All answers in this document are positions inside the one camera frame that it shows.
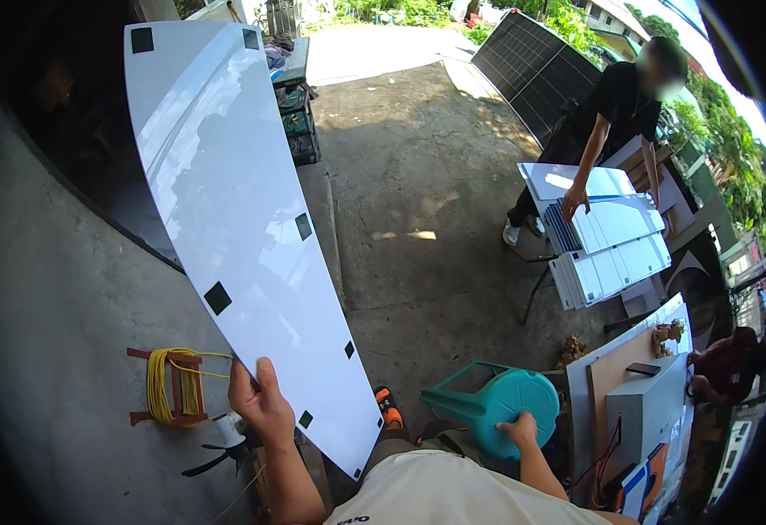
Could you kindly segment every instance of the curved white panel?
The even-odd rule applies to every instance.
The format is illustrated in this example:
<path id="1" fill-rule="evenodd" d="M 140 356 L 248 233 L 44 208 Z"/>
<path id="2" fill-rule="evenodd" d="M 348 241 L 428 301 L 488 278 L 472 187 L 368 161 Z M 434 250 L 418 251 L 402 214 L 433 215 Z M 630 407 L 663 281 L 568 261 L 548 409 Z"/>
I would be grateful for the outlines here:
<path id="1" fill-rule="evenodd" d="M 190 282 L 246 367 L 269 356 L 299 428 L 358 477 L 379 409 L 310 224 L 260 30 L 130 25 L 124 63 L 144 173 Z"/>

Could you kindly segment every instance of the yellow rope coil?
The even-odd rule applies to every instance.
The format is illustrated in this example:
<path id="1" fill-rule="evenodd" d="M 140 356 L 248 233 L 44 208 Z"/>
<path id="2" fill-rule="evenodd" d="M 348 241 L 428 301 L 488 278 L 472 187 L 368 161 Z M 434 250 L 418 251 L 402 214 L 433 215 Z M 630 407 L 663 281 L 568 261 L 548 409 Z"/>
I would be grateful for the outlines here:
<path id="1" fill-rule="evenodd" d="M 147 406 L 149 407 L 149 413 L 153 415 L 153 419 L 163 424 L 173 424 L 173 414 L 170 412 L 169 403 L 167 403 L 167 391 L 165 390 L 165 358 L 167 354 L 184 354 L 191 356 L 213 355 L 215 357 L 224 357 L 231 359 L 231 355 L 225 353 L 214 352 L 196 352 L 187 348 L 168 348 L 153 350 L 149 355 L 149 363 L 147 365 Z M 190 372 L 189 374 L 180 374 L 181 377 L 181 411 L 182 413 L 193 415 L 199 413 L 198 400 L 202 399 L 202 405 L 205 405 L 204 395 L 201 389 L 197 391 L 197 380 L 194 374 L 213 375 L 214 377 L 221 377 L 228 379 L 228 375 L 213 374 L 211 372 L 195 371 L 191 368 L 185 368 L 179 366 L 170 361 L 171 366 L 175 366 L 181 371 Z M 199 423 L 190 423 L 185 425 L 186 427 L 194 427 Z"/>

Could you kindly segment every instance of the foot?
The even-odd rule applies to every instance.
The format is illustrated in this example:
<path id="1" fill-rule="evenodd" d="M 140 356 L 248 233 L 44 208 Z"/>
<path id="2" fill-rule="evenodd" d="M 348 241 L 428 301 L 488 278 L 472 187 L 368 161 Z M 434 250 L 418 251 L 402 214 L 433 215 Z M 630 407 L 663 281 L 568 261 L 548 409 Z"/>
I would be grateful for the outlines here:
<path id="1" fill-rule="evenodd" d="M 380 413 L 383 415 L 383 423 L 387 430 L 394 428 L 403 428 L 403 417 L 395 404 L 395 396 L 385 386 L 380 386 L 375 390 L 375 399 Z"/>
<path id="2" fill-rule="evenodd" d="M 509 246 L 517 246 L 519 236 L 520 228 L 512 226 L 512 221 L 506 219 L 506 226 L 502 229 L 502 240 Z"/>
<path id="3" fill-rule="evenodd" d="M 534 215 L 529 215 L 526 217 L 526 224 L 529 225 L 530 228 L 532 228 L 532 231 L 535 233 L 538 237 L 543 237 L 546 235 L 546 228 L 544 228 L 544 223 L 540 220 L 540 217 L 535 217 Z"/>

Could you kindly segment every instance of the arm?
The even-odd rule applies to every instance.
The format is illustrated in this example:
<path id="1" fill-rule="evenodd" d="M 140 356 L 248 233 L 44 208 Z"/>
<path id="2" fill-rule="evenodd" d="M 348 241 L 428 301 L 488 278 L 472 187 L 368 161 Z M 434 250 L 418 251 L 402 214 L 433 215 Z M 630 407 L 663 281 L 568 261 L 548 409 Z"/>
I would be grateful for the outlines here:
<path id="1" fill-rule="evenodd" d="M 718 350 L 720 348 L 723 348 L 724 346 L 729 345 L 734 341 L 734 336 L 726 337 L 724 339 L 718 340 L 711 344 L 710 346 L 706 347 L 703 352 L 699 352 L 698 350 L 693 350 L 690 352 L 690 354 L 686 358 L 687 364 L 693 364 L 697 363 L 701 360 L 702 357 L 709 354 L 710 352 L 714 352 L 715 350 Z"/>
<path id="2" fill-rule="evenodd" d="M 327 517 L 325 505 L 295 447 L 295 415 L 278 388 L 272 361 L 260 358 L 257 375 L 260 392 L 255 391 L 249 372 L 234 358 L 228 403 L 264 442 L 272 522 L 322 523 Z"/>
<path id="3" fill-rule="evenodd" d="M 515 423 L 497 423 L 496 428 L 508 432 L 509 438 L 520 449 L 520 482 L 550 496 L 569 501 L 561 482 L 552 473 L 544 453 L 535 441 L 538 426 L 532 414 L 522 412 Z"/>
<path id="4" fill-rule="evenodd" d="M 628 516 L 617 514 L 617 512 L 606 512 L 606 511 L 592 511 L 592 512 L 596 512 L 596 514 L 607 519 L 609 522 L 613 523 L 613 525 L 640 525 L 640 522 L 635 520 L 634 518 L 629 518 Z"/>
<path id="5" fill-rule="evenodd" d="M 586 190 L 587 179 L 590 177 L 593 163 L 596 162 L 601 149 L 605 146 L 610 131 L 611 123 L 600 113 L 597 114 L 593 131 L 590 132 L 585 151 L 581 154 L 581 162 L 576 177 L 573 179 L 573 185 L 569 187 L 567 194 L 564 195 L 564 201 L 561 202 L 561 214 L 564 216 L 564 220 L 569 221 L 573 218 L 581 204 L 584 204 L 588 214 L 590 213 L 590 200 L 587 198 Z"/>
<path id="6" fill-rule="evenodd" d="M 719 395 L 718 392 L 716 392 L 716 389 L 713 388 L 713 385 L 710 384 L 710 381 L 707 380 L 707 378 L 703 375 L 693 375 L 692 379 L 690 380 L 690 385 L 692 385 L 692 389 L 695 392 L 703 392 L 706 396 L 706 399 L 717 406 L 726 405 L 727 404 L 727 396 L 726 395 Z"/>
<path id="7" fill-rule="evenodd" d="M 646 140 L 645 137 L 642 137 L 640 142 L 642 144 L 643 161 L 645 162 L 646 173 L 649 174 L 649 184 L 651 185 L 649 193 L 651 193 L 651 197 L 654 199 L 654 205 L 660 207 L 661 182 L 657 178 L 657 162 L 654 159 L 654 145 Z"/>

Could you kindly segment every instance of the black t-shirt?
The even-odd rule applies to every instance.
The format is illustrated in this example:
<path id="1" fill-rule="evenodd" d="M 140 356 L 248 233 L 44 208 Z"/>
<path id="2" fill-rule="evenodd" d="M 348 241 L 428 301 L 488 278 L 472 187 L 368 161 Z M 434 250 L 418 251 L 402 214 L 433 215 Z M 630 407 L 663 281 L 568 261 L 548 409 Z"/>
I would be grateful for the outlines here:
<path id="1" fill-rule="evenodd" d="M 575 124 L 576 131 L 585 140 L 593 131 L 597 114 L 611 124 L 608 140 L 602 148 L 608 158 L 637 135 L 654 141 L 661 103 L 641 91 L 636 64 L 617 62 L 605 68 L 593 91 L 581 104 Z"/>

